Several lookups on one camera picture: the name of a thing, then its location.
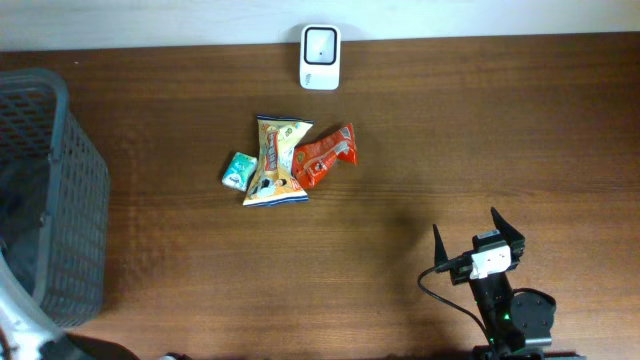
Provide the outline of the red snack packet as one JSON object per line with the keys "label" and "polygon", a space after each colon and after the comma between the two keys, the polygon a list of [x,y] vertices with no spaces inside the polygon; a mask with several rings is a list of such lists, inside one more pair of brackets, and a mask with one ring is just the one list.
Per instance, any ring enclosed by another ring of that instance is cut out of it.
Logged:
{"label": "red snack packet", "polygon": [[337,160],[358,164],[355,133],[351,123],[315,143],[296,147],[292,174],[303,189],[310,189],[326,177]]}

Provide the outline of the yellow wet wipes pack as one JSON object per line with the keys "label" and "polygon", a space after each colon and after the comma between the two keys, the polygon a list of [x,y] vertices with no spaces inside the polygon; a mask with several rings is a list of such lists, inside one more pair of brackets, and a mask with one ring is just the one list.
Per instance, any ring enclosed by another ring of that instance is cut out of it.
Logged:
{"label": "yellow wet wipes pack", "polygon": [[259,157],[243,201],[245,207],[268,207],[308,200],[292,175],[295,148],[313,122],[291,117],[258,115]]}

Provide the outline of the teal tissue pack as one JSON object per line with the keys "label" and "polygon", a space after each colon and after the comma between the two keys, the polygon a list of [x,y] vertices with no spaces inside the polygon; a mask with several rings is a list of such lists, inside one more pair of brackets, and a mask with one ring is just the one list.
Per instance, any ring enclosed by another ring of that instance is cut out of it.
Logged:
{"label": "teal tissue pack", "polygon": [[257,167],[257,159],[241,152],[236,152],[222,177],[222,184],[239,191],[246,191],[249,180]]}

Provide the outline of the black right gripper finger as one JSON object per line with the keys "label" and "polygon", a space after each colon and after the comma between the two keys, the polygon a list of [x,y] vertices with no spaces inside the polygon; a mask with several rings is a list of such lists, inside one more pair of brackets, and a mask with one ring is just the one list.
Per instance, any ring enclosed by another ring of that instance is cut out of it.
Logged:
{"label": "black right gripper finger", "polygon": [[439,267],[446,264],[449,261],[444,242],[439,232],[438,226],[433,225],[434,234],[434,266]]}
{"label": "black right gripper finger", "polygon": [[491,208],[491,215],[496,229],[509,245],[523,245],[525,237],[509,224],[495,207]]}

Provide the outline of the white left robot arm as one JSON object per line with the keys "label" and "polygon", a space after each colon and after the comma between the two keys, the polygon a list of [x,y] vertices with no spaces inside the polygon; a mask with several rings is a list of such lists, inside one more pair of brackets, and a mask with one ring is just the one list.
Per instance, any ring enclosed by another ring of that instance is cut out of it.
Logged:
{"label": "white left robot arm", "polygon": [[138,359],[117,343],[68,334],[35,304],[1,258],[1,360]]}

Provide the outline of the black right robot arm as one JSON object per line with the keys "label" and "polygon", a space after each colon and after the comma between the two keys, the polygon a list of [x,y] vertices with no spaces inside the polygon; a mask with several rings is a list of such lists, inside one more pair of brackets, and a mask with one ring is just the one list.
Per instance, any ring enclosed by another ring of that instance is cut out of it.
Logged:
{"label": "black right robot arm", "polygon": [[[540,290],[511,286],[507,273],[520,264],[526,238],[496,208],[491,209],[491,216],[495,228],[475,235],[473,248],[454,258],[447,255],[439,229],[434,227],[434,265],[418,276],[418,287],[479,326],[487,344],[474,347],[472,359],[579,359],[575,352],[546,351],[552,344],[557,302]],[[467,284],[479,314],[427,289],[422,280],[432,273],[447,273],[454,286]]]}

